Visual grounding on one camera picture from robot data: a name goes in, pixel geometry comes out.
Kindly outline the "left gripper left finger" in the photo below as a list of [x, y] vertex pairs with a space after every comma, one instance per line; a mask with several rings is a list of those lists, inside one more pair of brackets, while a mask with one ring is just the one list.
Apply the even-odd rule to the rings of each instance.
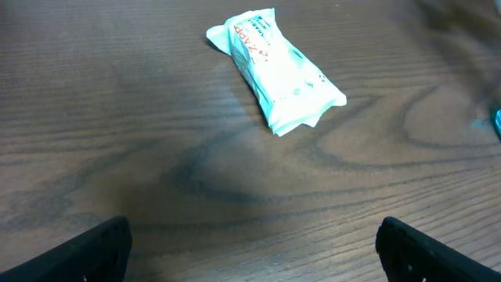
[[1, 273], [1, 282], [122, 282], [132, 249], [130, 224], [116, 216]]

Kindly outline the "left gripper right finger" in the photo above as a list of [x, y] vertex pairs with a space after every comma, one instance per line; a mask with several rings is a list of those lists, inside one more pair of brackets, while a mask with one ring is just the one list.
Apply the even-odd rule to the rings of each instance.
[[384, 218], [375, 248], [389, 282], [500, 282], [500, 273], [394, 217]]

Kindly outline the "teal mouthwash bottle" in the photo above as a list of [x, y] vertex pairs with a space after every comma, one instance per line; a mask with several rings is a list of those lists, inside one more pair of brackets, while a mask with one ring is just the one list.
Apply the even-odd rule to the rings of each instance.
[[489, 104], [489, 120], [499, 140], [501, 140], [500, 111], [498, 103], [492, 102]]

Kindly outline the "light blue wet wipes pack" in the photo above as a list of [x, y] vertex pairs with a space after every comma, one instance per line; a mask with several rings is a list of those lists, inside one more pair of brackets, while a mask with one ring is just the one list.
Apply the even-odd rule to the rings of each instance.
[[315, 127], [346, 95], [282, 34], [274, 8], [252, 10], [211, 27], [207, 39], [231, 56], [252, 88], [273, 134]]

